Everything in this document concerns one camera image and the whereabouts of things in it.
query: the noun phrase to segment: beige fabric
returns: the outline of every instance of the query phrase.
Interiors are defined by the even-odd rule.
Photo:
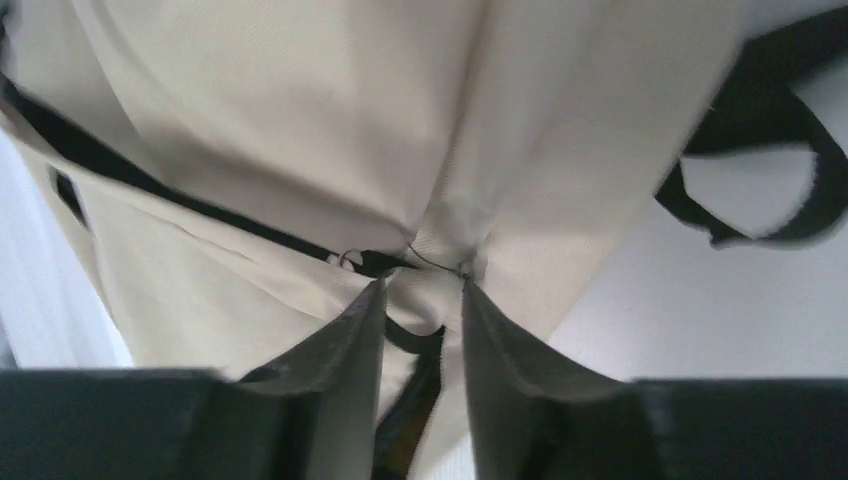
[[[547,337],[679,151],[740,37],[735,0],[19,2],[5,70],[163,182],[335,251],[472,261]],[[91,175],[13,113],[57,217],[140,366],[233,378],[368,279]],[[448,327],[423,476],[467,432],[461,282],[401,270],[389,313]],[[381,411],[410,371],[389,346]]]

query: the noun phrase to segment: black webbing strap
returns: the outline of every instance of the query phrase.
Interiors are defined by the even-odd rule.
[[[413,355],[441,355],[444,325],[429,335],[416,335],[386,317],[386,339],[399,349]]]
[[[6,101],[56,152],[80,167],[318,260],[326,261],[330,255],[336,255],[312,242],[168,187],[50,107],[22,93],[8,79],[2,78],[0,81],[4,82],[3,96]],[[377,278],[396,267],[416,268],[381,252],[369,250],[361,253],[362,265],[354,263],[354,270],[371,278]]]
[[[390,318],[386,317],[386,338],[391,340],[389,328],[394,323]],[[374,441],[374,465],[383,466],[393,455],[393,450],[407,450],[412,447],[409,452],[394,452],[394,455],[405,457],[407,463],[412,460],[414,449],[420,441],[423,434],[424,424],[416,425],[422,421],[426,423],[432,413],[436,398],[439,396],[442,389],[442,343],[444,340],[445,327],[442,326],[431,335],[426,337],[417,337],[421,340],[422,345],[427,347],[420,351],[418,358],[415,360],[415,369],[412,375],[406,381],[401,391],[398,393],[395,402],[386,411],[383,419],[377,425],[377,431]],[[407,350],[403,346],[392,341],[396,346],[403,350]]]
[[[813,239],[834,228],[848,209],[848,159],[845,153],[801,100],[787,92],[780,102],[783,111],[777,118],[792,124],[794,133],[804,135],[816,154],[809,194],[785,224],[761,236],[741,233],[688,195],[680,162],[656,194],[657,201],[678,220],[708,230],[714,247],[738,241],[786,243]]]
[[[718,219],[686,192],[678,162],[656,194],[681,222],[710,232],[710,243],[797,243],[832,230],[848,210],[848,160],[821,121],[789,89],[848,51],[848,7],[748,41],[710,111],[683,151],[718,155],[804,143],[816,154],[806,200],[782,226],[750,236]]]

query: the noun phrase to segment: black strap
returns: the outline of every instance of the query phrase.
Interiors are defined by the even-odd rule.
[[[798,211],[773,231],[751,236],[716,218],[686,192],[680,162],[656,199],[681,222],[730,242],[786,244],[831,231],[848,210],[848,160],[815,114],[789,89],[848,51],[848,7],[831,10],[748,41],[683,151],[718,155],[765,145],[804,143],[816,154],[814,178]]]
[[[80,167],[321,261],[327,260],[330,255],[337,255],[312,242],[168,187],[70,120],[22,93],[8,79],[4,81],[3,96],[6,101],[51,147]],[[354,264],[357,273],[371,278],[377,278],[396,267],[415,268],[403,260],[371,250],[362,252],[362,265]]]
[[[393,323],[386,322],[386,338],[389,338],[388,326]],[[436,399],[442,389],[442,340],[444,339],[444,327],[434,333],[431,338],[438,341],[438,350],[426,352],[418,356],[415,361],[415,370],[397,396],[394,404],[383,416],[374,439],[374,465],[378,469],[385,469],[392,450],[401,447],[408,450],[414,445],[412,451],[402,452],[396,458],[399,463],[404,463],[406,469],[412,460],[414,449],[417,448],[422,435],[423,428],[416,428],[416,419],[429,419],[432,414]]]
[[[845,153],[801,100],[787,92],[781,102],[783,112],[778,118],[791,123],[793,132],[804,135],[816,154],[809,195],[785,224],[761,236],[741,233],[688,195],[680,162],[656,194],[657,201],[678,220],[708,230],[714,247],[738,241],[787,243],[814,239],[833,229],[848,210],[848,159]]]
[[[438,356],[442,351],[445,327],[442,325],[429,335],[415,335],[392,320],[392,317],[386,317],[385,333],[388,341],[406,353]]]

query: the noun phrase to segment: beige canvas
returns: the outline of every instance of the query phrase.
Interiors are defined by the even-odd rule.
[[[148,173],[331,250],[422,267],[389,280],[395,320],[447,326],[419,476],[467,432],[461,282],[407,244],[473,267],[546,338],[703,114],[744,18],[734,0],[19,3],[7,75]],[[6,113],[139,366],[237,378],[368,281],[84,171]],[[387,348],[381,412],[412,360]]]

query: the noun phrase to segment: canvas bag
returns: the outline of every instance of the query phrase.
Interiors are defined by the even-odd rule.
[[[390,254],[419,268],[394,271],[389,315],[446,327],[419,474],[467,431],[462,282],[428,262],[462,264],[547,337],[697,123],[743,16],[659,0],[18,7],[4,72],[22,91],[162,184],[336,254],[82,168],[5,109],[135,362],[238,378],[361,291],[354,251]],[[381,414],[414,360],[387,345]]]

